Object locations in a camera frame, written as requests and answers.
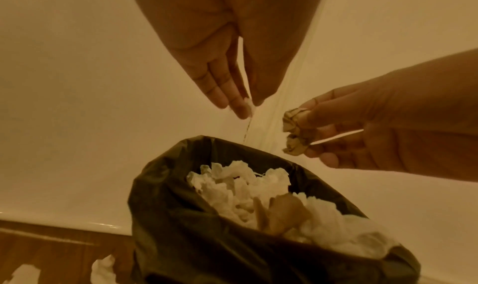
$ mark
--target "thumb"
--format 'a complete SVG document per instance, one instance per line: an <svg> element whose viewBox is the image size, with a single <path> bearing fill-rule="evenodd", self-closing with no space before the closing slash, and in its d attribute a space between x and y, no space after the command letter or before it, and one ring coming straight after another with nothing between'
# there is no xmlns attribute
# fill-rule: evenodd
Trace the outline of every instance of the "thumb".
<svg viewBox="0 0 478 284"><path fill-rule="evenodd" d="M291 60L259 63L252 59L244 46L244 68L249 82L250 96L255 106L274 95L279 89Z"/></svg>
<svg viewBox="0 0 478 284"><path fill-rule="evenodd" d="M369 117L369 103L373 101L362 91L318 103L297 120L299 127L314 129L342 122L364 122Z"/></svg>

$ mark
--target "plastic bag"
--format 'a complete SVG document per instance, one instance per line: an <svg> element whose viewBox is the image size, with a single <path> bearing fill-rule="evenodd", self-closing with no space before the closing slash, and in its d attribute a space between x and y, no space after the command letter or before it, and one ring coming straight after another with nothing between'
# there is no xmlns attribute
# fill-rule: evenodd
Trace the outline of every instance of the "plastic bag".
<svg viewBox="0 0 478 284"><path fill-rule="evenodd" d="M242 160L257 173L282 167L290 192L336 203L342 214L364 216L301 166L244 145L210 137L183 140L151 161L129 195L137 284L412 284L420 264L404 247L383 260L347 256L268 236L221 218L187 183L211 162Z"/></svg>

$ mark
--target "wooden floor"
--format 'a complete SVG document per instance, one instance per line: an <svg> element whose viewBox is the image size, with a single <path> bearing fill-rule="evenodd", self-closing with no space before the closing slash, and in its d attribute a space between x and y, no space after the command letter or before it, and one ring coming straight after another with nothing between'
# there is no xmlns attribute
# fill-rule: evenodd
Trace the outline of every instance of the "wooden floor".
<svg viewBox="0 0 478 284"><path fill-rule="evenodd" d="M0 221L0 283L31 264L41 270L39 284L89 284L93 262L112 254L117 283L133 284L132 252L127 236Z"/></svg>

